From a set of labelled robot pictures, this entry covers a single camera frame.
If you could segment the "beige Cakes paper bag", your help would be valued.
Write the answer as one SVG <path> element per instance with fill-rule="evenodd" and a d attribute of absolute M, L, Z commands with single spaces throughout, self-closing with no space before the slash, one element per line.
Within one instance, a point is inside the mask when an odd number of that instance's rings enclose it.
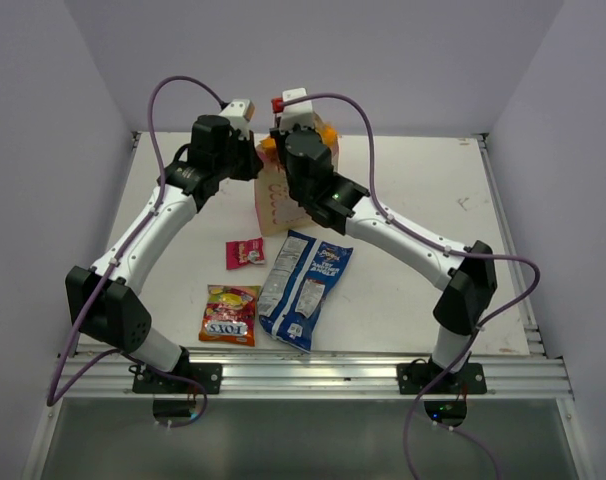
<path fill-rule="evenodd" d="M 271 137 L 262 139 L 256 151 L 263 162 L 263 168 L 254 181 L 255 211 L 261 235 L 269 237 L 289 229 L 313 225 L 310 216 L 289 195 L 275 140 Z"/>

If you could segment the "orange mango candy bag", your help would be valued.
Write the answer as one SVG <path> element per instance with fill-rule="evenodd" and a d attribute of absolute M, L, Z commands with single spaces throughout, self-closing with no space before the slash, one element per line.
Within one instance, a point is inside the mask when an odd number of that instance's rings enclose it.
<path fill-rule="evenodd" d="M 323 143 L 328 146 L 332 153 L 332 162 L 338 163 L 339 158 L 339 134 L 329 123 L 326 123 L 318 114 L 313 115 L 314 128 L 321 135 Z M 257 154 L 264 163 L 277 163 L 277 148 L 275 140 L 271 136 L 259 141 L 256 147 Z"/>

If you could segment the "blue chips bag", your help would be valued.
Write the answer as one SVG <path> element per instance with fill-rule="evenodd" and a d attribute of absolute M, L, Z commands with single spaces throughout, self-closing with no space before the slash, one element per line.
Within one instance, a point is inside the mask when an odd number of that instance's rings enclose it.
<path fill-rule="evenodd" d="M 277 341 L 310 352 L 323 304 L 352 254 L 351 247 L 290 230 L 257 302 L 263 331 Z"/>

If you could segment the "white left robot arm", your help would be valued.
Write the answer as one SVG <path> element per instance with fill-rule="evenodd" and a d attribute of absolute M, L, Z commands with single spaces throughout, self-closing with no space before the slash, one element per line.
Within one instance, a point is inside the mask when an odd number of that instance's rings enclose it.
<path fill-rule="evenodd" d="M 165 166 L 134 223 L 90 267 L 68 273 L 68 304 L 80 333 L 154 367 L 168 392 L 184 390 L 191 369 L 183 350 L 153 328 L 139 295 L 166 248 L 221 182 L 253 180 L 261 168 L 248 115 L 225 109 L 199 116 L 187 153 Z"/>

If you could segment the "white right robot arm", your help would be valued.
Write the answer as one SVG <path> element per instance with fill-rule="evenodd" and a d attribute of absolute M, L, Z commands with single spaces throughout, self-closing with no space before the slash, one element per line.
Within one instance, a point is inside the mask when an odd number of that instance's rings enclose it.
<path fill-rule="evenodd" d="M 437 391 L 453 391 L 464 380 L 472 337 L 497 290 L 491 247 L 482 241 L 466 246 L 442 239 L 397 215 L 373 192 L 335 170 L 329 147 L 313 129 L 272 128 L 270 137 L 290 198 L 317 225 L 383 250 L 440 291 L 433 309 L 439 331 L 428 379 Z"/>

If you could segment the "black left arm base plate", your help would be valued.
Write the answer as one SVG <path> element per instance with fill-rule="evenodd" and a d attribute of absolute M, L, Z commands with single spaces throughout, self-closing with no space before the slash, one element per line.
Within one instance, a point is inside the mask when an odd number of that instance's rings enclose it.
<path fill-rule="evenodd" d="M 190 363 L 181 372 L 158 373 L 150 367 L 130 365 L 136 394 L 218 394 L 223 379 L 220 363 Z"/>

